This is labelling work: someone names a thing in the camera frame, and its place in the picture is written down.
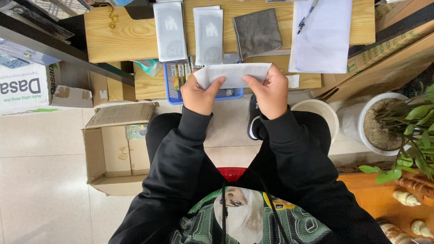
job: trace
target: ballpoint pen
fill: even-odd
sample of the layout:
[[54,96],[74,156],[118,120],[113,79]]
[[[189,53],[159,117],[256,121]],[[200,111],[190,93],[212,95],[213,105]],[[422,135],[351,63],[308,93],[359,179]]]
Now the ballpoint pen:
[[312,7],[310,7],[309,13],[307,14],[306,17],[304,17],[300,24],[299,24],[299,31],[297,32],[297,35],[300,34],[300,31],[303,29],[303,27],[306,25],[305,21],[307,20],[307,18],[309,17],[310,13],[312,13],[313,9],[316,7],[317,3],[319,0],[314,0],[312,3]]

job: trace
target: tile floor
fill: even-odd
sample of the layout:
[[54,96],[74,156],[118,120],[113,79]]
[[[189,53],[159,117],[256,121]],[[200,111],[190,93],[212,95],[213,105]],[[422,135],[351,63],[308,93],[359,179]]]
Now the tile floor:
[[[288,103],[309,98],[309,92],[290,92]],[[246,135],[249,99],[215,104],[204,146],[217,167],[246,167],[260,148]],[[181,111],[158,102],[155,114]],[[106,197],[86,184],[81,129],[93,114],[76,109],[0,118],[0,244],[107,243],[133,196]],[[342,138],[332,144],[330,158],[336,165],[387,159]]]

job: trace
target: microfiber towel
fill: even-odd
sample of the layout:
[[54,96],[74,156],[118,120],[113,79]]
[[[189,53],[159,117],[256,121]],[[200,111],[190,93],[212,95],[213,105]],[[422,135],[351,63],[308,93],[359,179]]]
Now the microfiber towel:
[[267,9],[232,19],[237,51],[242,60],[282,47],[276,10]]

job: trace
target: lined paper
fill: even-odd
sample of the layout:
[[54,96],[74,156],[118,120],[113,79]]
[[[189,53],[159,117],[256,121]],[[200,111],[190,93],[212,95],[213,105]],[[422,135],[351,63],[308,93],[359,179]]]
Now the lined paper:
[[320,0],[297,35],[313,0],[294,3],[290,72],[346,73],[352,0]]

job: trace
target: wooden desk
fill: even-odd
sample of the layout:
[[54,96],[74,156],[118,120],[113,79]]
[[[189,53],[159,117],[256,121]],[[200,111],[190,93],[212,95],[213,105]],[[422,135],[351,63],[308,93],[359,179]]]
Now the wooden desk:
[[[283,73],[294,75],[297,73],[288,72],[289,55],[253,57],[243,63],[271,63],[274,62]],[[164,72],[161,69],[155,77],[147,75],[139,66],[134,64],[136,99],[166,98],[166,86],[164,84]],[[300,73],[299,88],[309,89],[321,87],[321,74]],[[250,88],[244,88],[244,94],[253,93]]]
[[[184,27],[189,56],[194,56],[193,7],[220,5],[224,10],[223,47],[225,53],[236,53],[232,18],[269,8],[276,9],[282,49],[291,48],[293,3],[265,3],[265,0],[239,2],[235,0],[185,0]],[[125,8],[114,11],[119,22],[109,28],[109,7],[98,7],[84,15],[89,62],[113,62],[158,57],[155,20],[133,20]],[[353,0],[350,45],[375,42],[375,13],[372,0]]]

